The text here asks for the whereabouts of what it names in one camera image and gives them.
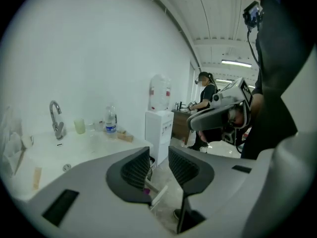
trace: black pants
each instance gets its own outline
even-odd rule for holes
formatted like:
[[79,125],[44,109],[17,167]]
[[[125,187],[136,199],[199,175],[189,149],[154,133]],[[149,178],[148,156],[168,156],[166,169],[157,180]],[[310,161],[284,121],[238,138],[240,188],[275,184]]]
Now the black pants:
[[195,140],[195,144],[193,145],[193,149],[199,150],[201,147],[207,147],[207,146],[208,144],[200,139],[198,132],[196,131],[196,140]]

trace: faucet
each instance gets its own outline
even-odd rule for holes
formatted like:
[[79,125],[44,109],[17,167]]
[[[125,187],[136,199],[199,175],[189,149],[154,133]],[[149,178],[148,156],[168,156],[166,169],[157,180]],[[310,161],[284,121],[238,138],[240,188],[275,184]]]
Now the faucet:
[[64,127],[64,123],[61,121],[59,124],[56,122],[54,114],[53,114],[53,106],[55,106],[57,113],[61,114],[61,110],[59,108],[59,104],[56,101],[51,101],[50,103],[50,114],[51,114],[51,118],[52,118],[52,122],[53,122],[53,130],[55,132],[55,137],[56,139],[62,139],[63,135],[62,135],[62,130]]

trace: black panel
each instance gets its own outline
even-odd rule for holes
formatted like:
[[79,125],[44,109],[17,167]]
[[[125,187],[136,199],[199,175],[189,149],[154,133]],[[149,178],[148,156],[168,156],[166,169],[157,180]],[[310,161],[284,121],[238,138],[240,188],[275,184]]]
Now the black panel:
[[106,181],[114,194],[131,203],[151,205],[151,197],[144,194],[145,178],[150,170],[150,148],[140,151],[112,164]]
[[232,169],[238,170],[238,171],[241,171],[241,172],[244,172],[244,173],[248,173],[248,174],[252,170],[251,168],[243,167],[243,166],[240,166],[240,165],[235,165],[234,167],[232,167]]
[[201,193],[214,178],[213,168],[182,150],[169,146],[169,168],[184,191],[184,196]]
[[66,189],[46,210],[42,216],[55,226],[59,226],[68,209],[71,207],[79,192]]

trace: black shirt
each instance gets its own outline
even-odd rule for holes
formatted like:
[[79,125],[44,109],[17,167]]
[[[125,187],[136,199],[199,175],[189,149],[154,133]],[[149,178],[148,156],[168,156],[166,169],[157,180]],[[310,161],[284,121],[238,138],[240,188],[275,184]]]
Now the black shirt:
[[[203,102],[203,100],[205,99],[212,101],[212,96],[215,94],[215,89],[216,88],[213,84],[209,84],[208,86],[206,86],[204,90],[202,91],[202,93],[200,94],[200,103]],[[199,112],[209,107],[210,107],[210,104],[208,103],[208,105],[205,108],[197,109],[197,111]]]
[[261,0],[261,6],[260,72],[253,93],[262,93],[264,103],[241,155],[248,159],[256,159],[262,150],[275,148],[297,132],[281,95],[301,70],[316,37],[307,28],[315,14],[314,0]]

